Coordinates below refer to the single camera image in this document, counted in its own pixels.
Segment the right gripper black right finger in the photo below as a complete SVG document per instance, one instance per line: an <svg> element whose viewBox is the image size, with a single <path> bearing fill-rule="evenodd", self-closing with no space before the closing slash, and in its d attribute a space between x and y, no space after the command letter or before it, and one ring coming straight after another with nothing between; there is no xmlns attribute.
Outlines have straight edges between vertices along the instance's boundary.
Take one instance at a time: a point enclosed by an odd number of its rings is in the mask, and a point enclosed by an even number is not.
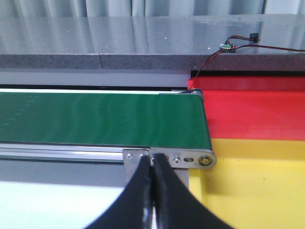
<svg viewBox="0 0 305 229"><path fill-rule="evenodd" d="M164 154L154 155L154 197L159 229L230 229L186 188Z"/></svg>

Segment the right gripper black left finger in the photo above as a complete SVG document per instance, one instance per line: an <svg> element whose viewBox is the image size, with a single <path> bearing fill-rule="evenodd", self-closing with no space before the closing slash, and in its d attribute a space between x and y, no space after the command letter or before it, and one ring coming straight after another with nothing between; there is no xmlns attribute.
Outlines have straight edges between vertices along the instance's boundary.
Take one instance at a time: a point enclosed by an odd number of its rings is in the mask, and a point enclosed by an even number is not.
<svg viewBox="0 0 305 229"><path fill-rule="evenodd" d="M150 229L153 201L152 174L149 156L142 156L125 187L113 204L88 229Z"/></svg>

